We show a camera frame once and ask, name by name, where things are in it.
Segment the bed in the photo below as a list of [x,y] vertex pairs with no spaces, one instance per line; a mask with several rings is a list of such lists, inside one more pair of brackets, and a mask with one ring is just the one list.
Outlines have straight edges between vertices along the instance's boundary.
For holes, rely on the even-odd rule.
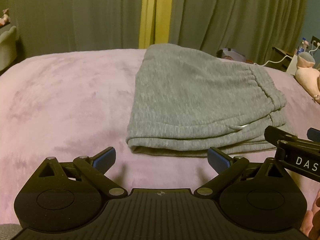
[[[113,146],[110,179],[132,188],[191,188],[217,175],[206,158],[133,154],[125,138],[135,74],[145,50],[71,52],[28,58],[0,76],[0,224],[19,223],[16,195],[48,156],[70,162]],[[320,105],[292,75],[267,68],[287,99],[285,113],[300,138],[320,129]],[[263,162],[275,151],[243,154]],[[311,209],[319,183],[292,173]]]

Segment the pink plush toy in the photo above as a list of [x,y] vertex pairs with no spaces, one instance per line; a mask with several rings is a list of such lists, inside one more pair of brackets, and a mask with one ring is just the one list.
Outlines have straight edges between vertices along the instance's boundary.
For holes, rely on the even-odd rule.
[[313,100],[320,104],[320,71],[313,68],[314,65],[315,60],[309,53],[300,53],[295,77]]
[[5,9],[2,12],[3,16],[0,18],[0,28],[7,25],[10,22],[9,9]]

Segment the water bottle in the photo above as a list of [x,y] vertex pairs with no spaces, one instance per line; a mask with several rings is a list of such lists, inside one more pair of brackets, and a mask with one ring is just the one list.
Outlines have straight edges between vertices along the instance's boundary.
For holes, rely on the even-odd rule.
[[307,46],[309,45],[309,43],[306,41],[305,38],[302,38],[302,42],[298,48],[298,51],[297,51],[297,55],[299,55],[300,53],[306,51],[307,49]]

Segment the charging cable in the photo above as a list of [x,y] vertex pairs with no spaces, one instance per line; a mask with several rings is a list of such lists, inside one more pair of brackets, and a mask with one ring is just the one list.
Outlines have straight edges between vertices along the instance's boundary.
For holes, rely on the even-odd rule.
[[319,46],[320,46],[320,42],[318,42],[318,47],[316,48],[316,49],[313,49],[313,43],[314,43],[315,41],[313,41],[312,42],[312,48],[311,48],[311,50],[309,51],[309,54],[311,55],[311,56],[313,56],[313,53],[311,53],[311,52],[313,52],[313,51],[316,51],[318,48],[319,48]]
[[271,62],[271,63],[280,63],[280,62],[283,61],[286,57],[289,57],[290,59],[292,59],[292,57],[290,57],[289,55],[285,55],[285,56],[283,57],[283,59],[281,59],[281,60],[278,61],[278,62],[274,62],[274,61],[268,60],[265,64],[263,64],[263,65],[261,65],[261,66],[267,65],[269,62]]

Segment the metal screw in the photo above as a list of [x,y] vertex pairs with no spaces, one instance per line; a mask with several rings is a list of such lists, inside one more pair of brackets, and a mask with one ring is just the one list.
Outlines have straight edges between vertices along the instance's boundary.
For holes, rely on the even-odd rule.
[[124,193],[124,190],[119,187],[114,187],[111,190],[109,190],[109,194],[113,196],[120,196]]
[[201,187],[201,188],[198,188],[197,192],[198,192],[200,195],[207,196],[207,195],[211,195],[213,191],[212,191],[212,189],[210,189],[210,188]]

